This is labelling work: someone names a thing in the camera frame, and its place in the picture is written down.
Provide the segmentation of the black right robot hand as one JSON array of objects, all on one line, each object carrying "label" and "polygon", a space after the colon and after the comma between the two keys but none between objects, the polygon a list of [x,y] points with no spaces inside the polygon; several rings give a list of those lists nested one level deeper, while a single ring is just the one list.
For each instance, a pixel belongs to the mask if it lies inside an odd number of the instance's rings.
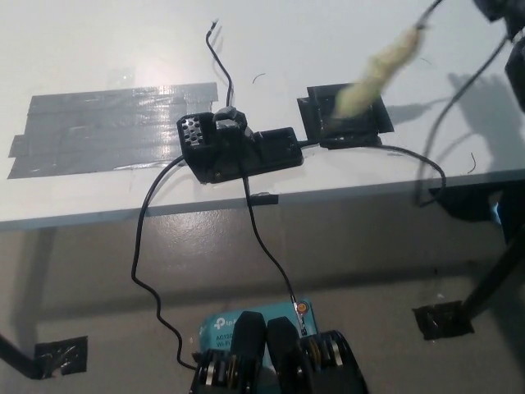
[{"label": "black right robot hand", "polygon": [[474,0],[474,4],[490,23],[504,21],[509,40],[524,29],[524,0]]}]

